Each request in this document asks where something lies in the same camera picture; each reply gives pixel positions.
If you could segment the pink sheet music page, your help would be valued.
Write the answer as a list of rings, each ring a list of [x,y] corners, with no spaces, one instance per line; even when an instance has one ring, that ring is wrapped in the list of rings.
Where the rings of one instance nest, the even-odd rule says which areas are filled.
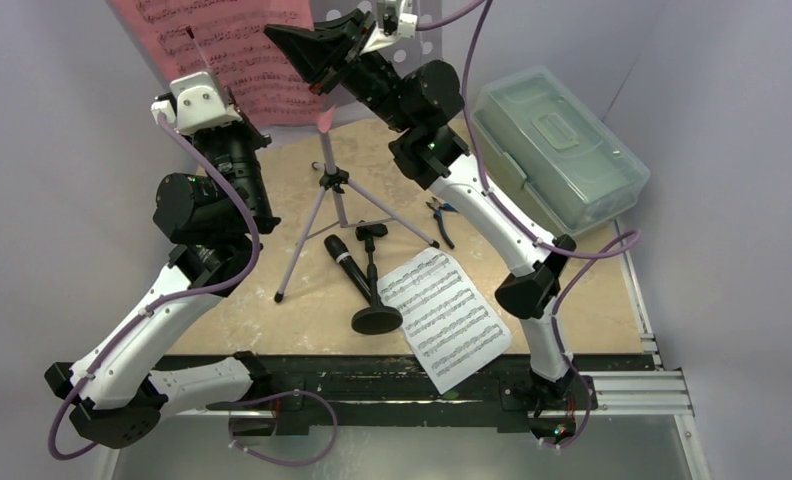
[[[268,24],[311,28],[308,1],[123,0],[110,6],[164,80],[211,68],[257,127],[312,125],[324,111],[324,99],[264,34]]]

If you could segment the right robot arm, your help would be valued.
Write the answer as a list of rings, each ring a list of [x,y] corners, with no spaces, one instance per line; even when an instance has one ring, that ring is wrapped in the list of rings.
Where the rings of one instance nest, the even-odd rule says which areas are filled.
[[[488,178],[477,150],[450,128],[465,108],[464,76],[443,60],[401,76],[382,54],[444,21],[421,21],[406,1],[386,6],[379,14],[355,9],[310,29],[269,24],[264,32],[312,93],[342,86],[396,132],[388,148],[400,172],[450,203],[500,255],[509,274],[495,299],[521,322],[536,402],[556,407],[571,396],[579,377],[557,320],[560,277],[576,243],[531,220]]]

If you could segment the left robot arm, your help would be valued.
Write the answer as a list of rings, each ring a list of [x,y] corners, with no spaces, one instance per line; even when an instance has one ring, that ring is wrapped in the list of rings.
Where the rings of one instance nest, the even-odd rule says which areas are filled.
[[[80,360],[45,372],[68,420],[90,447],[122,449],[161,421],[215,404],[264,405],[267,370],[248,351],[208,364],[161,370],[158,363],[205,313],[253,270],[260,236],[278,225],[256,153],[270,139],[235,122],[177,136],[206,171],[175,172],[158,184],[155,225],[172,242],[167,263],[123,321]]]

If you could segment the black handheld microphone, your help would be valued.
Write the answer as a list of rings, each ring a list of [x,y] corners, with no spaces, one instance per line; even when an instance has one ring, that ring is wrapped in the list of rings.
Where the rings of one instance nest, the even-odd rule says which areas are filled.
[[[324,239],[324,246],[331,258],[341,267],[364,299],[369,301],[371,299],[371,291],[368,279],[354,260],[346,244],[337,235],[332,234]]]

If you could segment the black desktop microphone stand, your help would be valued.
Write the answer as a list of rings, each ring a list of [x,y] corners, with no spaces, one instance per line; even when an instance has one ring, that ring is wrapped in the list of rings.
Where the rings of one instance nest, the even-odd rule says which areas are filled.
[[[364,242],[367,254],[367,284],[370,290],[369,306],[359,310],[351,320],[352,329],[364,335],[380,335],[392,332],[402,325],[403,317],[394,307],[382,303],[378,291],[378,269],[374,260],[375,240],[388,234],[383,223],[358,226],[356,238]]]

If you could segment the clear plastic storage box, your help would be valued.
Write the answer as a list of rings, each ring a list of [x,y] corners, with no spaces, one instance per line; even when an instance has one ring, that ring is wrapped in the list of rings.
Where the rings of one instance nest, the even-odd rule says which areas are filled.
[[[529,218],[579,237],[632,208],[650,171],[546,67],[485,85],[470,114],[489,177]]]

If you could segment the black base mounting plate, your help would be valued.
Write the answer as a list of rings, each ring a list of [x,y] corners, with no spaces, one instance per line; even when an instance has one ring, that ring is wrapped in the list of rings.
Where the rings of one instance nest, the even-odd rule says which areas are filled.
[[[439,392],[410,355],[261,355],[271,379],[254,396],[291,397],[255,406],[207,406],[233,419],[272,420],[278,435],[312,426],[477,427],[498,433],[548,434],[550,421],[569,426],[567,403],[551,400],[532,379],[525,354],[498,357],[447,393]]]

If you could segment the white sheet music page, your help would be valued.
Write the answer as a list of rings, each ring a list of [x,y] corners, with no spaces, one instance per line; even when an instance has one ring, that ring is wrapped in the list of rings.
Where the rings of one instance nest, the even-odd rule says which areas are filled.
[[[385,274],[378,291],[403,317],[406,342],[445,394],[511,346],[509,327],[450,254],[427,248]]]

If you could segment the aluminium rail frame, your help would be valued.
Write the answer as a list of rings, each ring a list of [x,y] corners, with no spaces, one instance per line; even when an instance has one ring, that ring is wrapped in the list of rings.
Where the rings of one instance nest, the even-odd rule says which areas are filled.
[[[163,370],[213,363],[237,351],[261,355],[410,355],[403,334],[354,332],[363,297],[324,248],[335,234],[357,263],[353,228],[323,220],[302,249],[284,223],[265,238],[253,274],[200,318],[161,361]],[[644,347],[630,299],[627,262],[596,265],[559,317],[579,383],[571,424],[548,434],[491,428],[312,426],[278,435],[272,420],[233,419],[205,407],[161,422],[145,439],[100,455],[101,479],[692,479],[705,476],[683,374],[663,369]],[[507,354],[525,354],[518,320],[504,319]]]

